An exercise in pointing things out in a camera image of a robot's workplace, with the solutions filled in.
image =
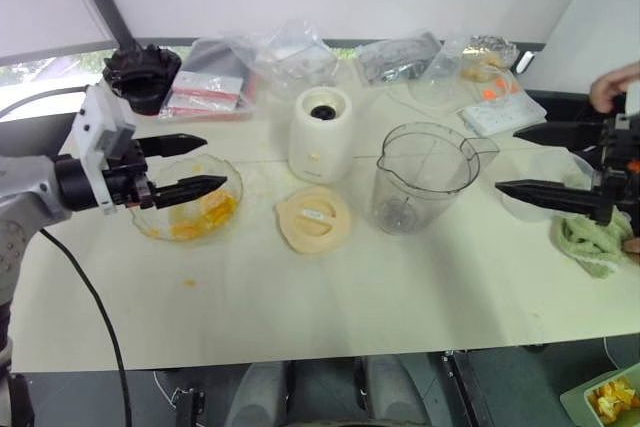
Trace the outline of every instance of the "jug handle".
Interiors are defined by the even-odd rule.
[[[465,139],[465,142],[469,142],[473,150],[476,151],[481,169],[489,165],[500,153],[500,148],[496,143],[486,137],[473,137],[471,139]]]

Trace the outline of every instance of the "clear measuring jug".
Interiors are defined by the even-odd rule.
[[[387,134],[377,162],[373,214],[390,234],[426,227],[500,150],[438,124],[414,122]]]

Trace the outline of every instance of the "green cloth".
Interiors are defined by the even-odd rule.
[[[555,217],[551,226],[553,243],[592,277],[601,279],[624,265],[636,265],[622,250],[624,241],[632,237],[631,224],[615,208],[607,226],[583,215]]]

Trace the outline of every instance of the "glass bowl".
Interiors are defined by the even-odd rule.
[[[180,160],[160,170],[152,180],[162,187],[195,175],[226,176],[227,181],[191,202],[164,209],[130,209],[140,232],[154,239],[186,241],[211,234],[229,222],[242,199],[242,179],[226,160],[210,155]]]

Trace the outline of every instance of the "beige lid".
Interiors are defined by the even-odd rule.
[[[282,235],[293,250],[302,254],[329,250],[349,234],[349,209],[326,187],[301,190],[276,205],[276,212]]]

